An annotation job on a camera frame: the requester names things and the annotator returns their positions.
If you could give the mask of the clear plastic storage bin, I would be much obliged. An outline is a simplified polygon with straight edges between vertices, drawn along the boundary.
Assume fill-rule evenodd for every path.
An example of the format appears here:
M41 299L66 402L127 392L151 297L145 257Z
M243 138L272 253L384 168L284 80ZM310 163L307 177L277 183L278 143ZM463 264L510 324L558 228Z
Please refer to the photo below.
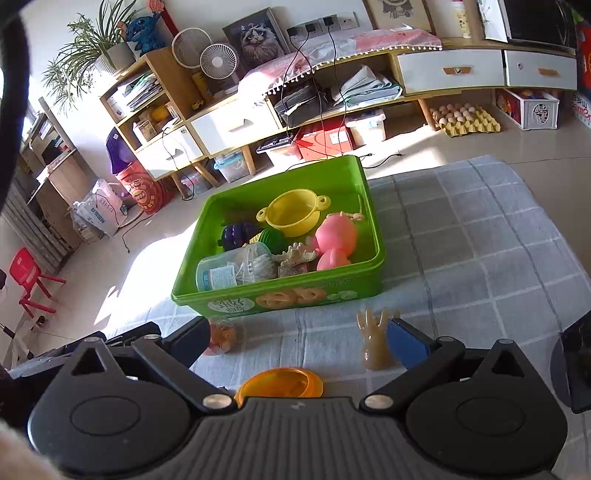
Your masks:
M228 183L245 178L250 174L249 167L245 161L245 156L240 150L216 157L214 159L213 168L218 171Z

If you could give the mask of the potted green plant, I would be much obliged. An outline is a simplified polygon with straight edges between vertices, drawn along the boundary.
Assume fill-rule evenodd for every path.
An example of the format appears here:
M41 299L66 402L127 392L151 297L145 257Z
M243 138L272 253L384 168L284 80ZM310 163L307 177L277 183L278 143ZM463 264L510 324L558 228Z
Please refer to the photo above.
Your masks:
M105 60L107 67L115 68L110 50L119 45L127 47L123 26L135 15L135 4L135 1L101 1L94 20L78 13L67 25L71 41L57 51L43 72L43 86L61 110L74 107L92 89L98 60Z

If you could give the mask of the black microwave oven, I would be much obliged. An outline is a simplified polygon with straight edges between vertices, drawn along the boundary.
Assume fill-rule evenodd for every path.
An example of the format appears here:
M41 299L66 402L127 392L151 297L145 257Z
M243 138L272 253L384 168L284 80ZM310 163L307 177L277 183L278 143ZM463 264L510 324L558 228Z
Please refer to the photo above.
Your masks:
M573 13L565 1L480 0L477 4L487 40L577 47Z

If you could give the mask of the pink lace cloth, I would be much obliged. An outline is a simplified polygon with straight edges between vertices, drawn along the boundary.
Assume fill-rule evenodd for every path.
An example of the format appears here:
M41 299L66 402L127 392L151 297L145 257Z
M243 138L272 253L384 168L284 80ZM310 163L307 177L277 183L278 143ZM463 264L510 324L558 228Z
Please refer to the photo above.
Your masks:
M276 93L325 65L370 54L399 51L441 51L442 40L421 29L378 29L301 45L294 53L278 57L250 70L238 83L238 94L252 102Z

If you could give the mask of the green plastic storage box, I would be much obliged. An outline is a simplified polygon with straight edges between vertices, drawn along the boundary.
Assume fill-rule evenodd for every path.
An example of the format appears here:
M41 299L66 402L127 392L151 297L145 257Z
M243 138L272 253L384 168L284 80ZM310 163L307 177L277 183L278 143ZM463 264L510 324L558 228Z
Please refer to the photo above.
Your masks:
M304 243L314 236L325 218L332 213L362 213L358 223L359 238L351 264L318 271L318 258L311 271L235 288L199 291L195 270L200 260L224 251L217 241L226 225L256 221L256 213L273 199L294 189L308 189L331 198L332 204L321 213L320 221L307 234L287 238L288 247ZM208 318L231 318L293 308L315 307L375 296L383 290L383 267L386 260L384 237L361 160L346 155L311 163L259 181L243 184L213 195L202 208L176 280L171 299L178 306L190 307Z

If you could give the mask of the red box under cabinet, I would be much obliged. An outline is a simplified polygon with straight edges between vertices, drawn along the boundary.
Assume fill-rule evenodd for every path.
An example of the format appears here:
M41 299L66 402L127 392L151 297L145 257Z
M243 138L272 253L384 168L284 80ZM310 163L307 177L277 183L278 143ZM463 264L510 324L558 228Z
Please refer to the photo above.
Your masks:
M355 141L342 117L301 127L295 137L295 144L304 161L339 157L356 148Z

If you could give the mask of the orange flower-shaped bowl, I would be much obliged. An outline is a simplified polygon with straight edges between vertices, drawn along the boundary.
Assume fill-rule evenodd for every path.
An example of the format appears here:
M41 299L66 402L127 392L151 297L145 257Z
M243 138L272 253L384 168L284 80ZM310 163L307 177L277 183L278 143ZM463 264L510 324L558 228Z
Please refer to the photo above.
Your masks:
M320 376L307 369L286 367L256 374L238 388L235 401L242 406L246 398L320 398L325 385Z

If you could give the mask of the pink rubber toy creature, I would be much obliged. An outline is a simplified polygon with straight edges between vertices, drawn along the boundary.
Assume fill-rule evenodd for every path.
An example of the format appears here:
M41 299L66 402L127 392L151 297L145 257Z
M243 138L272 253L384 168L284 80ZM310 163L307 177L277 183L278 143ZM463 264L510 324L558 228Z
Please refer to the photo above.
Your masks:
M358 223L365 220L362 213L329 214L314 236L305 239L305 245L318 253L317 270L324 271L351 264L349 257L356 251Z

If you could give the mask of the pink capsule ball toy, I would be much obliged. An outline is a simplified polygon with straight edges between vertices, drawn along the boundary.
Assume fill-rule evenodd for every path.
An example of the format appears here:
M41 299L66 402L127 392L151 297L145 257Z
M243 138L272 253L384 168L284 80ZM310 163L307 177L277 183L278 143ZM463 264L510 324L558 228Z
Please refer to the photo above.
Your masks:
M236 343L235 326L228 320L208 319L211 339L204 350L205 356L218 356L231 351Z

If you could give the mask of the white desk fan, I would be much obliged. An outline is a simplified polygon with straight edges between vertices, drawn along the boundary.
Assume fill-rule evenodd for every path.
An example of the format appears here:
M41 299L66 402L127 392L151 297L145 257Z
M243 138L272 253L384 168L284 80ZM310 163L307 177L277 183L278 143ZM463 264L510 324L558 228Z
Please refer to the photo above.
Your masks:
M197 27L179 31L171 43L171 51L176 62L186 69L200 67L200 56L212 44L211 36Z
M213 80L225 80L235 75L238 70L238 54L230 45L213 43L200 54L200 68Z

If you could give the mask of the purple toy grapes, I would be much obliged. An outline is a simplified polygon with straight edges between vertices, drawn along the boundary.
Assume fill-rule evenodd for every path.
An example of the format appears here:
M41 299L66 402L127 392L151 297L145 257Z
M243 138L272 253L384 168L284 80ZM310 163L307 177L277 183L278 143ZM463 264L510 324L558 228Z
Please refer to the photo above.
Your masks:
M242 248L243 245L249 243L253 237L256 237L262 231L263 229L259 225L250 222L226 225L222 229L221 238L217 241L217 245L221 246L224 251Z

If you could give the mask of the white toy storage crate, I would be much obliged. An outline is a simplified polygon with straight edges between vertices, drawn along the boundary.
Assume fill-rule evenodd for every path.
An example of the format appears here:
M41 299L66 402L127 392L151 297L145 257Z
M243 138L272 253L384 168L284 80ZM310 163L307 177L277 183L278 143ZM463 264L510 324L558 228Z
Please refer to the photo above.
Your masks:
M494 105L524 131L556 130L560 100L543 90L495 89Z

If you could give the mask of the red gift bag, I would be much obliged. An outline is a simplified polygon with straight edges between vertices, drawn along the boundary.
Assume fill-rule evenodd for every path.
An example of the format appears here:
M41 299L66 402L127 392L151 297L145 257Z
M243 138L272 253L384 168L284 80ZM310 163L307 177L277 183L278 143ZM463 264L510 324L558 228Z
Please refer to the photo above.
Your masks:
M155 181L139 161L130 163L115 178L146 215L157 213L172 198L167 188Z

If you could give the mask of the yellow toy pot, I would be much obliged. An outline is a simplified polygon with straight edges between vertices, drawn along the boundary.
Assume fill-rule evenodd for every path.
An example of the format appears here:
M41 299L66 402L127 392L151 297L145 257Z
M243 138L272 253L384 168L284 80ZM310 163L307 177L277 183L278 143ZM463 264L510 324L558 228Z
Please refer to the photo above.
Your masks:
M266 223L287 238L296 238L314 229L321 213L331 204L328 196L308 189L294 189L280 194L269 206L260 209L256 221Z

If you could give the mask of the toy corn cob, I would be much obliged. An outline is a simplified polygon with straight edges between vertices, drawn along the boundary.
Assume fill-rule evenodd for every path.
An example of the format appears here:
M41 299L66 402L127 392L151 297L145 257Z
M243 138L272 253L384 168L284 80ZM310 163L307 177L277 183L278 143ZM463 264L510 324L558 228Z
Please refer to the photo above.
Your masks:
M273 255L279 255L283 251L287 251L287 238L283 235L283 232L273 228L266 228L256 234L249 240L250 244L262 243L266 245L266 248L270 250Z

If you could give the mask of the framed cat picture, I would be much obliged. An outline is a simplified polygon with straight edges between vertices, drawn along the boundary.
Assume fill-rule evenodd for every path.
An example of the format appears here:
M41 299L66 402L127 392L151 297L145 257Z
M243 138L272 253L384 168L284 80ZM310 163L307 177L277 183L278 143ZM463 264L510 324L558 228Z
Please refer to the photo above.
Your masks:
M266 8L222 28L246 72L290 54L273 10Z

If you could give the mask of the red plastic chair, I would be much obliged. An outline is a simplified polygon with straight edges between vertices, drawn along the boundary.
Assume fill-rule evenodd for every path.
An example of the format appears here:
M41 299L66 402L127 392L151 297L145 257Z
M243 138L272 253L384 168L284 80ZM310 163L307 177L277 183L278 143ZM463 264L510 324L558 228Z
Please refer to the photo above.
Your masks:
M12 260L9 268L9 273L13 280L23 288L23 294L19 299L19 305L23 308L25 313L33 318L33 309L41 310L50 314L55 314L54 308L41 305L31 300L31 295L35 286L38 286L42 293L51 299L52 295L45 287L42 280L49 280L65 285L67 281L60 277L44 274L40 266L26 247L21 248Z

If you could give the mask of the clear cotton swab jar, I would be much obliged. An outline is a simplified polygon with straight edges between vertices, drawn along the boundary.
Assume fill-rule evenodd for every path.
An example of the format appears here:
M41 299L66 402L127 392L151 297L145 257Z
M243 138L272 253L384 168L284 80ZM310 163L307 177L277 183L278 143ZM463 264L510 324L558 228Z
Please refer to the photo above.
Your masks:
M206 257L195 270L199 291L235 288L276 277L277 267L270 249L260 242Z

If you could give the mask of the blue Stitch plush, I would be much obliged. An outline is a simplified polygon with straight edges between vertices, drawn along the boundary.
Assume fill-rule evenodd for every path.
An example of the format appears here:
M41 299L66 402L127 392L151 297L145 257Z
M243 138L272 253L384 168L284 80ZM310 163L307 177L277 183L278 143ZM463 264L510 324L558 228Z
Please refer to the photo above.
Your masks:
M133 19L125 25L123 38L126 42L135 44L134 50L140 56L165 47L165 42L157 31L160 16L160 13L153 13L151 16Z

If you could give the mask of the framed cartoon picture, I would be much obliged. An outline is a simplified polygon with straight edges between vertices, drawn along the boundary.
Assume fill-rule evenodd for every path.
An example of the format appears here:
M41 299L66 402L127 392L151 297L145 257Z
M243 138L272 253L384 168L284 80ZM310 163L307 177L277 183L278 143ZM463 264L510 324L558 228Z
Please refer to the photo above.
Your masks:
M435 32L424 0L363 0L363 5L375 29L410 27Z

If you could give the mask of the egg tray with eggs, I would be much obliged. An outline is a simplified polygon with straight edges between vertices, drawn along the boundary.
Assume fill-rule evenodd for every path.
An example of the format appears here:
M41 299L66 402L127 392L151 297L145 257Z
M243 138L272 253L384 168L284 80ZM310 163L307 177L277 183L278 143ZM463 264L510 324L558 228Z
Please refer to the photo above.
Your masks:
M500 133L502 125L483 107L470 103L447 104L429 109L437 129L450 138L473 133Z

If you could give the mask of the wooden TV cabinet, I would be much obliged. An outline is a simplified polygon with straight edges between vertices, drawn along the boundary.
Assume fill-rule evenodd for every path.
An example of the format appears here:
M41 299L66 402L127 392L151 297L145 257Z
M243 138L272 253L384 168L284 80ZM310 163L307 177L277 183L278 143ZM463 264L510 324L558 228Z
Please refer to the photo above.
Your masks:
M346 104L321 89L320 72L337 72L342 65L367 64L377 57L388 60L388 76L400 86L400 95L381 93L370 100ZM201 166L201 161L245 148L281 130L397 102L418 102L425 107L430 98L466 90L574 90L577 62L570 48L451 38L441 51L391 51L325 65L256 102L236 92L209 104L204 103L188 71L174 60L168 48L143 56L118 81L125 83L142 75L153 76L156 86L126 115L117 114L110 100L117 91L115 87L110 87L100 100L115 122L117 139L130 152L124 163L139 161L155 181L171 178L177 190L186 194L188 188L181 174L184 168L192 167L216 186L217 179Z

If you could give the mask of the grey checked tablecloth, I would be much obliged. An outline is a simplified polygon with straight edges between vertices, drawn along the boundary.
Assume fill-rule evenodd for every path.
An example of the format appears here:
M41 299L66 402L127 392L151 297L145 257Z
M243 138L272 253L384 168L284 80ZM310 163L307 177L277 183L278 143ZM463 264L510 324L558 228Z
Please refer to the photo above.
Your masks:
M382 292L363 297L339 281L321 307L232 320L238 341L195 371L235 389L276 367L313 371L329 395L363 394L394 379L361 363L356 312L400 311L423 333L475 348L515 340L560 398L567 397L560 333L588 312L590 282L525 183L492 157L370 182L384 235Z

